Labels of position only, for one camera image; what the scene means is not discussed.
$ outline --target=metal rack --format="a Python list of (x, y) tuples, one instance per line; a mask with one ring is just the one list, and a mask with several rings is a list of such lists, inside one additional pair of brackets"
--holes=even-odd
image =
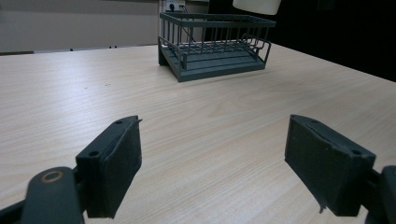
[[(274, 21), (246, 15), (161, 13), (159, 64), (179, 82), (264, 69)], [(266, 50), (265, 57), (259, 56)]]

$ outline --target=white object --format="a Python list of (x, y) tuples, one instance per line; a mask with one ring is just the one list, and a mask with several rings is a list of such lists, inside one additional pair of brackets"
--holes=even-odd
[(275, 15), (281, 0), (233, 0), (233, 6), (245, 11)]

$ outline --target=wall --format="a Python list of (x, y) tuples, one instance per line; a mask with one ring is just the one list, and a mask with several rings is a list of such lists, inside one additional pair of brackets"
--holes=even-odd
[(0, 53), (157, 43), (158, 0), (0, 0)]

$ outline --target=black background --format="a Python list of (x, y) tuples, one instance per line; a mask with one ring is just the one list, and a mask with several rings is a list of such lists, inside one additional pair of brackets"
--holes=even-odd
[[(327, 9), (319, 8), (328, 4)], [(211, 14), (250, 14), (276, 21), (268, 39), (281, 46), (396, 82), (394, 0), (282, 0), (275, 16), (211, 0)]]

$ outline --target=wooden table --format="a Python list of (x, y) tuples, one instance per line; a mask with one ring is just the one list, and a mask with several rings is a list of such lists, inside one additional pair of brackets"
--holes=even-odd
[(0, 57), (0, 208), (138, 115), (143, 165), (114, 221), (364, 223), (319, 206), (284, 162), (290, 114), (318, 119), (396, 164), (396, 84), (273, 46), (261, 71), (177, 83), (157, 47)]

